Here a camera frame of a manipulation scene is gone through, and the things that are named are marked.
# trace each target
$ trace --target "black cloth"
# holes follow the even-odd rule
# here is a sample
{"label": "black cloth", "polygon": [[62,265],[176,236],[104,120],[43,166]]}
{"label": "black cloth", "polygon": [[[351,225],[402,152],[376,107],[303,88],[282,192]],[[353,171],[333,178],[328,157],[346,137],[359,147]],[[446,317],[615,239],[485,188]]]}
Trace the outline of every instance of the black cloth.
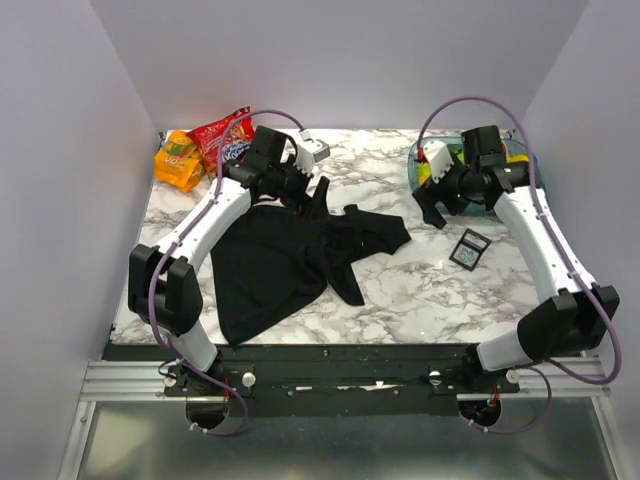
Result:
{"label": "black cloth", "polygon": [[327,282],[349,305],[364,305],[351,263],[393,254],[411,240],[402,218],[363,212],[308,220],[286,208],[258,205],[211,251],[218,319],[238,345],[318,298]]}

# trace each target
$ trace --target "black metal frame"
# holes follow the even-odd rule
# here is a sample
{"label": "black metal frame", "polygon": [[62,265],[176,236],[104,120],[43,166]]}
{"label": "black metal frame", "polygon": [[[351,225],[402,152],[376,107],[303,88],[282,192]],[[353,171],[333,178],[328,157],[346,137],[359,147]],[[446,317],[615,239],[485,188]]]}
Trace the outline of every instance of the black metal frame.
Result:
{"label": "black metal frame", "polygon": [[[459,414],[460,393],[491,394],[493,385],[515,393],[504,372],[477,378],[469,385],[463,371],[470,344],[408,345],[220,345],[216,368],[245,398],[252,417]],[[158,346],[109,343],[103,359],[168,360]],[[178,365],[177,382],[165,388],[169,397],[220,396],[222,390]],[[251,372],[253,387],[242,383]],[[440,375],[430,377],[433,372]],[[231,416],[241,416],[231,402]]]}

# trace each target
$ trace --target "yellow object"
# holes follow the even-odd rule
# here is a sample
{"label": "yellow object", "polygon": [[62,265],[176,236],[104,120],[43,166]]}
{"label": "yellow object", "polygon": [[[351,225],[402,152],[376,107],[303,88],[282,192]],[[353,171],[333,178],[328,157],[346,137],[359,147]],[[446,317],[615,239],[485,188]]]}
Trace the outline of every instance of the yellow object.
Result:
{"label": "yellow object", "polygon": [[181,130],[174,130],[166,145],[156,153],[155,177],[188,192],[204,174],[202,156],[196,144]]}
{"label": "yellow object", "polygon": [[418,164],[418,182],[422,185],[431,176],[431,168],[427,162]]}
{"label": "yellow object", "polygon": [[514,155],[513,157],[507,157],[507,163],[515,162],[528,162],[529,158],[526,155]]}

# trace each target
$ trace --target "cable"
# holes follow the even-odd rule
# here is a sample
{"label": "cable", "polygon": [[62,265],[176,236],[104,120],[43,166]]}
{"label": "cable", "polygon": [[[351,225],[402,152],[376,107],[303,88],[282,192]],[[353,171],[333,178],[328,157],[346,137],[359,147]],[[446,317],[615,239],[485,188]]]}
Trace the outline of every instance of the cable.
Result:
{"label": "cable", "polygon": [[172,364],[172,363],[176,363],[176,360],[175,360],[175,359],[172,359],[172,360],[167,360],[167,361],[165,361],[165,362],[162,362],[162,363],[160,364],[160,366],[158,367],[158,374],[159,374],[159,375],[162,375],[164,378],[171,378],[171,379],[173,379],[173,380],[177,380],[177,379],[178,379],[178,377],[176,376],[176,374],[175,374],[175,373],[171,373],[171,372],[169,371],[169,369],[167,369],[167,371],[166,371],[166,372],[163,372],[163,371],[162,371],[162,369],[163,369],[164,367],[167,367],[168,365],[170,365],[170,364]]}
{"label": "cable", "polygon": [[527,132],[525,131],[522,124],[518,121],[516,116],[507,107],[496,102],[495,100],[491,100],[490,98],[479,97],[479,96],[464,96],[464,97],[457,97],[452,100],[449,100],[448,102],[443,103],[438,108],[436,108],[433,111],[433,113],[429,116],[429,118],[427,118],[427,121],[424,122],[424,125],[422,126],[422,130],[420,130],[420,135],[418,136],[418,145],[417,145],[418,158],[424,157],[424,152],[422,152],[422,148],[421,148],[422,137],[424,136],[424,132],[427,130],[427,127],[433,121],[435,116],[438,113],[440,113],[442,110],[447,108],[448,106],[453,105],[454,103],[463,102],[466,100],[474,100],[478,102],[488,103],[489,105],[493,105],[494,107],[496,107],[498,110],[501,110],[505,115],[507,115],[507,117],[511,119],[513,124],[516,126],[516,128],[520,132],[520,135],[522,135],[523,143],[527,148],[527,158],[529,158],[529,162],[528,162],[529,163],[528,165],[529,192],[531,194],[531,200],[533,201],[533,205],[536,209],[536,213],[538,214],[538,218],[540,219],[540,221],[542,222],[542,225],[547,231],[547,234],[549,235],[551,242],[556,248],[556,251],[560,255],[560,258],[562,258],[562,262],[564,263],[567,270],[570,272],[569,275],[573,278],[576,284],[582,289],[585,296],[589,299],[589,301],[595,308],[600,318],[602,318],[602,321],[607,329],[607,332],[609,332],[609,336],[611,337],[611,343],[613,344],[613,357],[614,357],[613,369],[611,373],[603,379],[593,379],[593,378],[585,377],[584,375],[580,375],[570,370],[569,368],[567,368],[557,360],[550,359],[549,363],[551,363],[552,365],[555,365],[557,368],[562,370],[567,375],[570,375],[571,377],[575,378],[576,380],[579,380],[584,383],[588,383],[590,385],[607,385],[611,383],[618,377],[618,374],[620,373],[620,369],[622,368],[622,351],[620,348],[620,339],[618,338],[618,334],[613,325],[613,322],[611,321],[611,318],[609,318],[609,315],[607,314],[605,309],[602,307],[602,305],[600,304],[596,296],[593,294],[593,292],[591,292],[591,289],[589,288],[589,286],[587,286],[584,280],[582,280],[578,272],[574,270],[573,262],[571,261],[569,254],[564,249],[562,243],[560,242],[560,239],[554,232],[553,227],[551,226],[551,223],[547,219],[546,213],[542,210],[542,205],[540,204],[540,199],[538,198],[538,192],[536,189],[536,168],[534,164],[533,151],[531,150],[531,144],[529,143]]}
{"label": "cable", "polygon": [[527,367],[527,370],[533,370],[538,375],[540,375],[542,377],[542,381],[544,381],[544,384],[547,387],[547,402],[544,405],[544,410],[542,410],[542,413],[538,415],[538,417],[536,417],[532,422],[526,425],[523,425],[522,427],[504,429],[504,428],[484,427],[482,425],[478,425],[473,419],[468,419],[464,416],[462,418],[469,421],[469,426],[474,426],[478,430],[482,430],[484,433],[493,433],[496,435],[517,435],[518,433],[528,432],[529,430],[540,425],[540,423],[542,423],[544,418],[549,413],[549,410],[551,409],[551,399],[553,397],[553,394],[551,393],[551,383],[549,383],[549,379],[547,378],[547,376],[537,368]]}
{"label": "cable", "polygon": [[[224,384],[227,387],[229,386],[229,379],[228,378],[224,379]],[[229,404],[229,401],[230,401],[229,390],[225,390],[225,392],[224,392],[224,406],[225,407]]]}
{"label": "cable", "polygon": [[493,384],[493,398],[487,403],[490,407],[495,407],[498,404],[498,400],[500,400],[500,390],[498,389],[497,384]]}
{"label": "cable", "polygon": [[287,140],[289,140],[289,143],[293,146],[294,158],[298,158],[298,144],[291,135],[285,133],[284,136],[287,137]]}
{"label": "cable", "polygon": [[255,115],[261,115],[266,113],[280,115],[282,117],[288,118],[300,130],[304,130],[304,127],[302,126],[302,124],[298,120],[296,120],[294,117],[289,115],[288,113],[281,112],[280,110],[272,110],[272,109],[256,110],[255,112],[245,113],[244,115],[241,115],[235,118],[232,122],[230,122],[227,128],[225,129],[224,133],[222,134],[222,137],[220,138],[220,148],[218,148],[218,158],[217,158],[218,171],[216,172],[216,188],[213,193],[213,199],[209,200],[209,202],[207,202],[207,204],[200,211],[200,213],[196,215],[194,219],[185,227],[185,229],[178,234],[178,237],[176,238],[176,240],[171,244],[171,246],[167,249],[164,255],[162,255],[162,257],[160,258],[160,261],[158,261],[158,264],[156,265],[156,268],[153,271],[153,274],[151,275],[151,282],[149,283],[149,303],[148,303],[149,324],[151,325],[151,331],[153,332],[153,336],[156,339],[156,342],[158,342],[158,344],[162,348],[165,348],[166,350],[169,350],[171,353],[176,355],[178,359],[182,361],[182,364],[185,367],[187,367],[193,373],[198,375],[200,378],[206,380],[207,382],[215,385],[218,388],[228,391],[231,395],[233,395],[238,400],[238,402],[240,402],[240,405],[242,406],[242,410],[243,410],[242,422],[238,427],[234,428],[233,430],[224,431],[224,432],[215,432],[215,431],[210,431],[207,429],[200,428],[195,424],[191,425],[192,428],[195,428],[196,430],[199,430],[205,433],[206,435],[211,435],[215,437],[228,437],[228,436],[237,435],[238,433],[240,433],[244,429],[246,423],[249,420],[249,408],[247,407],[247,403],[245,402],[244,398],[242,398],[242,395],[240,395],[238,392],[236,392],[233,388],[226,385],[225,383],[220,382],[219,380],[216,380],[215,378],[207,375],[205,372],[202,372],[198,370],[196,367],[194,367],[191,363],[189,363],[188,360],[186,360],[179,352],[177,352],[173,348],[169,339],[166,336],[162,335],[162,333],[160,333],[160,329],[158,328],[158,320],[156,317],[156,305],[155,305],[156,289],[158,287],[158,278],[160,277],[160,274],[163,272],[164,266],[166,265],[167,261],[169,260],[169,258],[171,258],[171,254],[175,251],[175,249],[182,242],[182,240],[184,240],[184,238],[189,234],[189,232],[193,230],[193,228],[198,224],[198,222],[202,220],[202,218],[209,212],[209,210],[211,210],[211,208],[218,202],[218,197],[222,192],[222,182],[224,178],[222,176],[222,170],[223,170],[222,150],[223,150],[224,142],[229,136],[229,134],[231,133],[231,130],[242,120],[253,117]]}

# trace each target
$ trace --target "metal floor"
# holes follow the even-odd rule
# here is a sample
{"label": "metal floor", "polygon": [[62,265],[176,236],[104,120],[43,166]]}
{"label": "metal floor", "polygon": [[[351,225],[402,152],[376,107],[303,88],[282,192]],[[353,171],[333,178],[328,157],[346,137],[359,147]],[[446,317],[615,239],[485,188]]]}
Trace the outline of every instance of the metal floor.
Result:
{"label": "metal floor", "polygon": [[[498,425],[527,423],[542,399],[504,401]],[[489,435],[426,415],[263,418],[216,439],[191,432],[181,402],[98,402],[84,480],[615,479],[594,405],[558,398],[524,435]]]}

